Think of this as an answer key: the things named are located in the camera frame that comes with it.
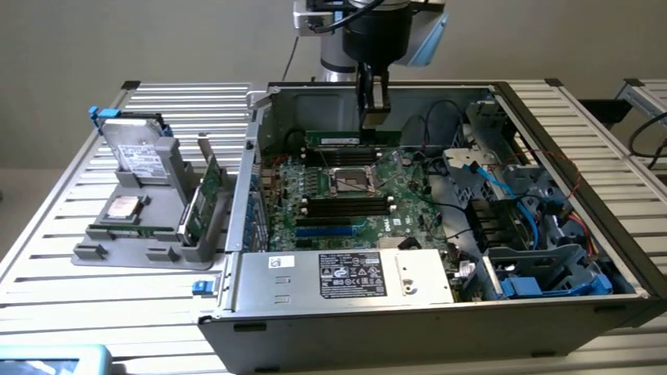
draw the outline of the warning label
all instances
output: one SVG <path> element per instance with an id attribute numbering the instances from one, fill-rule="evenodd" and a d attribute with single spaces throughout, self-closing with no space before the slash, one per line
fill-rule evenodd
<path id="1" fill-rule="evenodd" d="M 130 170 L 138 177 L 167 176 L 163 162 L 155 153 L 154 145 L 119 145 L 118 149 L 122 152 L 123 160 L 126 160 Z"/>
<path id="2" fill-rule="evenodd" d="M 321 296 L 326 299 L 387 296 L 379 252 L 321 254 Z"/>

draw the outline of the slotted metal table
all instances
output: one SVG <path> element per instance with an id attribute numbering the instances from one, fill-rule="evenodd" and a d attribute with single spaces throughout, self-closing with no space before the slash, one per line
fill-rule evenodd
<path id="1" fill-rule="evenodd" d="M 544 80 L 510 82 L 548 132 L 576 162 L 609 208 L 667 273 L 665 187 L 562 87 Z M 249 122 L 249 84 L 141 84 L 114 106 L 161 112 L 182 142 L 183 157 L 203 166 L 198 133 L 213 138 L 218 160 L 238 171 Z M 0 345 L 105 344 L 114 372 L 226 373 L 195 327 L 194 281 L 206 272 L 81 267 L 74 245 L 117 183 L 118 163 L 93 134 L 0 264 Z M 565 358 L 351 370 L 349 374 L 618 375 L 667 373 L 667 315 L 642 328 L 620 329 Z"/>

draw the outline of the cpu socket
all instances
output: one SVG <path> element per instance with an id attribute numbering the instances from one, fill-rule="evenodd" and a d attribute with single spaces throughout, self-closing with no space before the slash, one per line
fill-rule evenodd
<path id="1" fill-rule="evenodd" d="M 330 194 L 339 193 L 375 193 L 374 171 L 370 166 L 330 169 Z"/>

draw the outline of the power supply label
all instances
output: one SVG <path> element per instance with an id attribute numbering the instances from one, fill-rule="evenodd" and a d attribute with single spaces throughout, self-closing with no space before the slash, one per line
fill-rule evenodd
<path id="1" fill-rule="evenodd" d="M 379 252 L 321 254 L 321 296 L 326 299 L 386 297 Z"/>

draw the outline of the blue drive bracket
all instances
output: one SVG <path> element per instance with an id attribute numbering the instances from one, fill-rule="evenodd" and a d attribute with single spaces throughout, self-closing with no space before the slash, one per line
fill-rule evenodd
<path id="1" fill-rule="evenodd" d="M 536 277 L 509 277 L 501 285 L 505 296 L 510 299 L 610 295 L 613 293 L 613 283 L 604 274 L 596 275 L 590 282 L 576 285 L 572 289 L 557 291 L 544 291 Z"/>
<path id="2" fill-rule="evenodd" d="M 122 111 L 119 109 L 106 108 L 101 111 L 97 105 L 89 109 L 89 117 L 94 122 L 95 129 L 98 129 L 98 134 L 103 135 L 101 120 L 115 119 L 117 117 L 121 117 L 121 115 Z"/>
<path id="3" fill-rule="evenodd" d="M 106 108 L 101 110 L 99 107 L 94 105 L 89 109 L 89 117 L 94 122 L 95 129 L 98 129 L 98 134 L 101 135 L 103 135 L 103 125 L 101 124 L 101 120 L 126 117 L 138 119 L 151 119 L 158 121 L 158 123 L 161 124 L 161 135 L 163 137 L 174 137 L 174 131 L 171 129 L 171 126 L 167 123 L 165 123 L 163 116 L 159 113 L 146 114 L 146 113 L 123 112 L 121 109 L 115 108 Z"/>

